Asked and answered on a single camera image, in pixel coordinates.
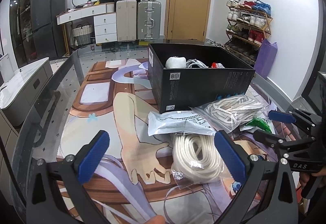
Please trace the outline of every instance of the white plush object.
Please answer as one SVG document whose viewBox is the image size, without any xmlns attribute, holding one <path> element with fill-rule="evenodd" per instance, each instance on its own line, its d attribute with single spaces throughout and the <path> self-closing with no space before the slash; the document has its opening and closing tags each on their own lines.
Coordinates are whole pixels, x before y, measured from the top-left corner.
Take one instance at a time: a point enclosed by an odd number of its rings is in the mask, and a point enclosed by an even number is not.
<svg viewBox="0 0 326 224">
<path fill-rule="evenodd" d="M 166 61 L 165 68 L 167 69 L 175 69 L 175 68 L 185 68 L 186 67 L 186 60 L 184 57 L 176 58 L 170 57 Z"/>
</svg>

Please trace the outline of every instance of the white sticker on box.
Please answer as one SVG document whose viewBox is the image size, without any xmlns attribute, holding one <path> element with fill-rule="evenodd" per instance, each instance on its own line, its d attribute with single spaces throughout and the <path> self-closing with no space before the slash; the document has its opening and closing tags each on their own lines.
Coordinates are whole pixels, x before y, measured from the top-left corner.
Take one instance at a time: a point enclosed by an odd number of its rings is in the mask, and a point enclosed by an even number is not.
<svg viewBox="0 0 326 224">
<path fill-rule="evenodd" d="M 170 81 L 171 80 L 180 80 L 180 72 L 170 73 Z"/>
<path fill-rule="evenodd" d="M 149 63 L 151 64 L 151 66 L 153 67 L 153 53 L 152 53 L 151 49 L 149 49 L 148 60 L 149 60 Z"/>
<path fill-rule="evenodd" d="M 169 111 L 169 110 L 174 110 L 174 108 L 175 108 L 175 105 L 168 105 L 168 106 L 166 107 L 166 110 L 167 110 L 167 111 Z"/>
</svg>

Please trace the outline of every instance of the anime desk mat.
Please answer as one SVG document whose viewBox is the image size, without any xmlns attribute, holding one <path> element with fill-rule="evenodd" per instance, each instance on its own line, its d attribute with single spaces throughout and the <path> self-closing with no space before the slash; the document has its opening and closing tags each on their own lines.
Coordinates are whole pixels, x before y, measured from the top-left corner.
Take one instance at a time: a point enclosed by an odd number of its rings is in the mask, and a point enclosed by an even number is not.
<svg viewBox="0 0 326 224">
<path fill-rule="evenodd" d="M 147 59 L 95 63 L 70 109 L 57 159 L 76 154 L 99 130 L 105 130 L 110 146 L 84 188 L 112 224 L 144 223 L 155 215 L 170 224 L 212 224 L 235 196 L 237 183 L 221 178 L 179 189 L 171 176 L 170 136 L 147 133 L 148 113 L 158 111 L 146 70 Z M 252 87 L 247 95 L 266 103 Z M 274 125 L 276 133 L 295 140 L 284 124 Z M 252 134 L 230 136 L 248 154 L 276 161 L 274 151 L 256 142 Z M 298 185 L 299 176 L 295 178 Z M 58 184 L 71 215 L 81 220 L 63 183 Z M 264 187 L 262 182 L 252 207 L 259 203 Z"/>
</svg>

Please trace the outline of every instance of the open box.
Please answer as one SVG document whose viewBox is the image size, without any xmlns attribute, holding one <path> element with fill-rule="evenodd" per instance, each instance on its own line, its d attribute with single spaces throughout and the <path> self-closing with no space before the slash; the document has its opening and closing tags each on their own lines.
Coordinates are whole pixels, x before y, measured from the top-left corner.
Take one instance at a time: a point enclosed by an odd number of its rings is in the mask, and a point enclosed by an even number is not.
<svg viewBox="0 0 326 224">
<path fill-rule="evenodd" d="M 166 69 L 170 57 L 197 59 L 211 67 Z M 215 46 L 151 43 L 148 76 L 159 112 L 185 111 L 232 95 L 245 94 L 255 70 L 226 50 Z"/>
</svg>

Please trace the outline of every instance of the green sneaker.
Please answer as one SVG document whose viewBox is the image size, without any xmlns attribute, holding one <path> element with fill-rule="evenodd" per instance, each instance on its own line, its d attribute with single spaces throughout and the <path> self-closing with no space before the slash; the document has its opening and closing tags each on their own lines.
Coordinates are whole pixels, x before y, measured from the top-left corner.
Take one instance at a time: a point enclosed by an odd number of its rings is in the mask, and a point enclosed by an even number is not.
<svg viewBox="0 0 326 224">
<path fill-rule="evenodd" d="M 241 30 L 240 30 L 240 28 L 236 25 L 236 26 L 232 26 L 232 28 L 231 28 L 231 33 L 234 33 L 234 34 L 236 34 L 236 33 L 239 33 L 239 32 L 241 32 Z"/>
</svg>

